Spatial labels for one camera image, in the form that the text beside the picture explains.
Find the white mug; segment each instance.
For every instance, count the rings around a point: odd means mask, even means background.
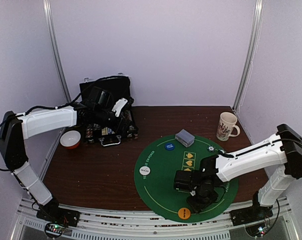
[[[216,133],[217,139],[219,139],[220,141],[227,141],[229,137],[239,136],[240,128],[237,125],[235,125],[236,122],[237,122],[237,117],[234,114],[230,112],[221,113],[220,122],[219,122],[219,126],[217,127],[217,133]],[[236,135],[231,134],[234,128],[237,130]]]

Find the green poker mat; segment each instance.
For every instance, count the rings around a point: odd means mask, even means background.
[[[190,193],[174,189],[174,177],[177,170],[197,170],[203,158],[215,154],[209,152],[208,147],[216,150],[222,149],[215,142],[195,136],[195,141],[190,147],[184,147],[175,140],[175,135],[162,137],[148,145],[140,154],[134,170],[134,181],[138,194],[143,202],[156,214],[176,222],[197,223],[214,218],[224,212],[233,202],[238,189],[238,179],[224,183],[226,192],[222,188],[215,188],[219,194],[218,203],[204,209],[201,213],[192,213],[191,207],[186,202]],[[167,150],[166,144],[174,144],[174,150]],[[148,175],[141,175],[140,168],[148,166]],[[191,210],[191,217],[183,220],[178,216],[180,208]]]

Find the dark wooden surface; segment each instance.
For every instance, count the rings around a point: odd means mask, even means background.
[[[142,150],[153,141],[186,129],[217,142],[227,152],[250,145],[241,128],[238,137],[226,142],[215,134],[219,115],[230,107],[139,106],[133,108],[139,127],[138,139],[123,141],[118,146],[81,143],[77,149],[58,146],[44,183],[62,204],[111,210],[149,210],[134,185],[134,166]],[[235,202],[247,201],[267,182],[263,169],[239,177]]]

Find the mug handle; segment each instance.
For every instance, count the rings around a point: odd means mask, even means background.
[[[240,132],[241,132],[241,131],[240,131],[240,128],[239,128],[237,125],[234,125],[234,128],[237,130],[237,134],[236,134],[236,135],[230,134],[229,137],[232,137],[232,136],[233,136],[233,137],[234,137],[234,136],[235,136],[235,137],[236,137],[236,136],[239,136],[239,134],[240,134]]]

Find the white wall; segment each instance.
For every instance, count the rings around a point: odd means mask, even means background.
[[[9,110],[64,103],[54,65],[42,0],[0,0],[0,123]],[[57,131],[26,142],[30,163],[39,173]],[[0,167],[5,168],[0,156]],[[0,240],[6,240],[22,189],[0,172]]]
[[[302,0],[266,1],[253,71],[239,117],[253,142],[286,123],[302,135]],[[268,168],[272,174],[274,168]],[[302,179],[285,193],[302,232]]]
[[[131,77],[135,105],[232,105],[254,0],[54,0],[57,42],[75,97],[85,77]]]

